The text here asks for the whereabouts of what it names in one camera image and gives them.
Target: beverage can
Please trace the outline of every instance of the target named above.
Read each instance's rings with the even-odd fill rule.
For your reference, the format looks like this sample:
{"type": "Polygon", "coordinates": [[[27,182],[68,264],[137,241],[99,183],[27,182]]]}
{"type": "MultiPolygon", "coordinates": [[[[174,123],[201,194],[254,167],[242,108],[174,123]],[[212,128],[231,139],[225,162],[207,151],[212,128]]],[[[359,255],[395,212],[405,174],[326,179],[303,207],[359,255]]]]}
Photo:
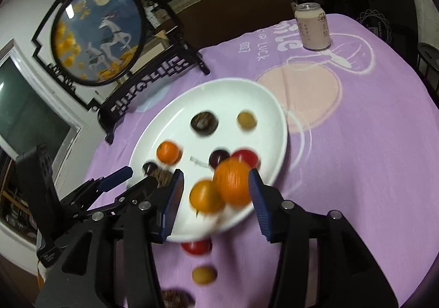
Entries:
{"type": "Polygon", "coordinates": [[[299,4],[294,16],[304,48],[318,51],[331,45],[326,14],[318,3],[299,4]]]}

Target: orange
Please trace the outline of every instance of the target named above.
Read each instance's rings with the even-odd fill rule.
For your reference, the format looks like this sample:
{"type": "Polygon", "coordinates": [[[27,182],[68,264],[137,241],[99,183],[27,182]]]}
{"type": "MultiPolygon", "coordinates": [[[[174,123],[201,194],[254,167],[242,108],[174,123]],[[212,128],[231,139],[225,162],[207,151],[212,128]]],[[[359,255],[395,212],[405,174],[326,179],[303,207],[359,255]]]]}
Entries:
{"type": "Polygon", "coordinates": [[[164,164],[175,164],[180,158],[180,149],[174,142],[164,141],[157,148],[157,158],[164,164]]]}
{"type": "Polygon", "coordinates": [[[213,182],[227,204],[243,206],[251,202],[249,192],[250,166],[236,158],[222,161],[215,169],[213,182]]]}
{"type": "Polygon", "coordinates": [[[226,204],[215,183],[210,180],[202,180],[194,185],[189,194],[189,202],[197,213],[204,214],[214,214],[226,204]]]}

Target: fruit stem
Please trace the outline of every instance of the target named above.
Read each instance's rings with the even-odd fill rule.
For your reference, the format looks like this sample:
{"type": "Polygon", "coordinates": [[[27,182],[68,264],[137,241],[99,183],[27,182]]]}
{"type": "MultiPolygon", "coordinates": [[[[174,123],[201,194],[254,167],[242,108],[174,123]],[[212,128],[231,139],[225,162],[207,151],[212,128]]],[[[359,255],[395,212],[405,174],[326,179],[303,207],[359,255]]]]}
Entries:
{"type": "Polygon", "coordinates": [[[204,162],[202,162],[202,161],[196,159],[195,157],[192,157],[192,156],[191,156],[191,157],[189,158],[189,160],[190,160],[191,162],[194,162],[195,164],[197,164],[197,165],[200,166],[200,167],[209,168],[209,164],[204,163],[204,162]]]}

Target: table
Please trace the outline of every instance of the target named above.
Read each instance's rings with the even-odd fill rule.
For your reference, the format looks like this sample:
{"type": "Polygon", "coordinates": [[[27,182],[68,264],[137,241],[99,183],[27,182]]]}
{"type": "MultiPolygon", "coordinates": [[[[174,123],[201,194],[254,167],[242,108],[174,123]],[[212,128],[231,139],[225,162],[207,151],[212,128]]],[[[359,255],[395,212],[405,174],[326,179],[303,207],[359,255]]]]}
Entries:
{"type": "MultiPolygon", "coordinates": [[[[307,211],[341,210],[401,305],[439,251],[439,111],[387,44],[348,17],[328,15],[328,22],[332,45],[325,51],[302,48],[294,20],[203,49],[211,74],[191,70],[127,114],[113,145],[98,146],[86,179],[128,165],[148,123],[188,89],[220,77],[254,79],[277,96],[288,120],[276,187],[307,211]]],[[[279,247],[266,242],[255,215],[212,240],[212,254],[201,258],[175,243],[154,246],[161,287],[190,292],[197,308],[267,307],[279,247]],[[218,279],[197,287],[191,272],[202,264],[215,266],[218,279]]]]}

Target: orange cherry tomato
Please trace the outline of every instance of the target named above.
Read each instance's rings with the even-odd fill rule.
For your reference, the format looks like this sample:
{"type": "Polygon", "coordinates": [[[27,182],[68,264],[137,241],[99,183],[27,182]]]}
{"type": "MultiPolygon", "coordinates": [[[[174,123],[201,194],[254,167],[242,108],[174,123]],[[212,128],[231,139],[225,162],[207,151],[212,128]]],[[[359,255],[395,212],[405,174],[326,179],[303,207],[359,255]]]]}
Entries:
{"type": "Polygon", "coordinates": [[[203,214],[214,214],[223,209],[226,203],[221,198],[215,183],[210,180],[199,181],[189,194],[192,207],[203,214]]]}
{"type": "Polygon", "coordinates": [[[156,154],[161,162],[171,166],[179,161],[181,151],[174,142],[164,141],[157,148],[156,154]]]}

